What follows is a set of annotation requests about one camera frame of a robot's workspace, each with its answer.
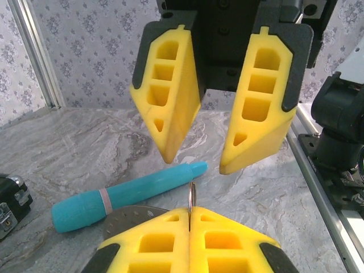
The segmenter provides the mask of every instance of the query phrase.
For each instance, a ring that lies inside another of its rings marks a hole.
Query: wallpaper
[[[67,106],[134,107],[129,86],[140,36],[159,19],[156,0],[29,0]],[[361,0],[338,0],[301,100],[310,102],[364,34]],[[208,90],[204,109],[230,110],[234,93]]]
[[[7,1],[0,1],[0,127],[46,102]]]

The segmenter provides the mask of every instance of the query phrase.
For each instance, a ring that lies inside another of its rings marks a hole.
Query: gray marble surface
[[[218,174],[228,112],[201,111],[174,164],[205,160],[197,204],[280,242],[300,272],[345,272],[287,144],[229,176]],[[0,130],[1,172],[17,173],[34,198],[31,213],[0,244],[0,272],[80,272],[102,241],[102,222],[68,234],[52,227],[52,204],[167,166],[136,110],[61,109]],[[188,186],[145,204],[187,205]]]

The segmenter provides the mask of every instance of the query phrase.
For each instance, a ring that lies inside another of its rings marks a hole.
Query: black device
[[[32,202],[20,176],[0,173],[0,241],[30,212]]]
[[[312,104],[322,133],[299,135],[299,141],[333,206],[363,217],[364,85],[341,75],[328,77]]]

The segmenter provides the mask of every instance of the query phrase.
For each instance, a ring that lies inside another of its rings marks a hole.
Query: key ring
[[[195,182],[189,183],[188,188],[188,216],[191,217],[192,207],[196,206],[196,185]]]

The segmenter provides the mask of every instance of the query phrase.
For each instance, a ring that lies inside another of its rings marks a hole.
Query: teal cylindrical object
[[[192,181],[208,169],[206,162],[180,164],[138,179],[107,188],[112,209],[133,205]],[[52,207],[52,220],[59,233],[89,226],[104,217],[100,191],[71,196]]]

